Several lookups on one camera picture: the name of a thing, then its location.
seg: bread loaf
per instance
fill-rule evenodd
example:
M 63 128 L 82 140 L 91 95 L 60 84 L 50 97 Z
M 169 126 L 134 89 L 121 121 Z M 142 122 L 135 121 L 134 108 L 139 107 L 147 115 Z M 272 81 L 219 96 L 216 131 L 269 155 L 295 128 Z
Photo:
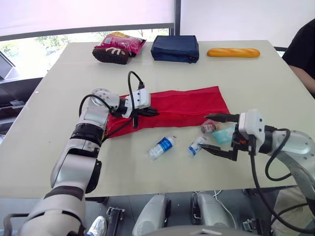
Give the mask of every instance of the bread loaf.
M 260 51 L 255 48 L 212 48 L 207 52 L 210 57 L 256 58 Z

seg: white wire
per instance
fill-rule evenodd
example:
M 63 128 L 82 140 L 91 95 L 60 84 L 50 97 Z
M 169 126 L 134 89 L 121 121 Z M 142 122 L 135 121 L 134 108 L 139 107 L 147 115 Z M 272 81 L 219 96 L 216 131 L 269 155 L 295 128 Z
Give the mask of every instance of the white wire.
M 220 203 L 221 206 L 227 211 L 227 213 L 229 213 L 229 215 L 231 216 L 231 218 L 232 218 L 232 220 L 233 220 L 234 228 L 236 228 L 235 219 L 234 219 L 232 213 L 231 213 L 231 212 L 225 207 L 225 205 L 223 205 L 223 203 L 217 198 L 217 195 L 218 195 L 219 193 L 217 193 L 216 190 L 215 190 L 215 195 L 214 195 L 214 197 L 216 198 L 216 200 L 218 201 L 218 203 Z
M 222 192 L 222 190 L 219 190 L 218 193 L 216 193 L 215 195 L 212 195 L 212 197 L 215 197 L 215 196 L 219 195 L 221 192 Z M 194 191 L 194 193 L 195 194 L 205 193 L 205 191 L 199 191 L 199 192 Z
M 219 190 L 218 193 L 215 191 L 215 194 L 212 197 L 216 197 L 217 195 L 219 195 L 222 192 L 222 190 Z

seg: black shirt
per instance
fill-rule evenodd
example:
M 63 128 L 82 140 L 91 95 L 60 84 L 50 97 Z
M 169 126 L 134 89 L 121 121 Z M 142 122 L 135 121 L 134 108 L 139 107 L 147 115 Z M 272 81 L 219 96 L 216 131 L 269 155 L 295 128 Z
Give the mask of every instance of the black shirt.
M 315 79 L 315 19 L 298 31 L 282 58 Z

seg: red cloth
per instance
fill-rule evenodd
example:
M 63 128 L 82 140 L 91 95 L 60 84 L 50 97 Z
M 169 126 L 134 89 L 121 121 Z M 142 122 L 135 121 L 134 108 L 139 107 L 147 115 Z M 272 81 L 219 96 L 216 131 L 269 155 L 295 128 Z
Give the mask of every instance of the red cloth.
M 139 116 L 138 128 L 134 129 L 131 122 L 111 138 L 143 128 L 197 126 L 206 120 L 204 117 L 208 114 L 229 114 L 218 86 L 190 91 L 170 90 L 151 93 L 151 106 L 157 109 L 160 115 Z M 110 115 L 107 122 L 108 132 L 114 131 L 128 120 Z

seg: shoe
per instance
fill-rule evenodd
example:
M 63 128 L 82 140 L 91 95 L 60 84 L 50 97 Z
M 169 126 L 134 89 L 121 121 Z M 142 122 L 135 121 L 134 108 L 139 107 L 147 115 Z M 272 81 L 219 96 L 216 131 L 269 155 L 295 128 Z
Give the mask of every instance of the shoe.
M 98 216 L 92 223 L 86 236 L 105 236 L 107 231 L 106 218 L 103 216 Z

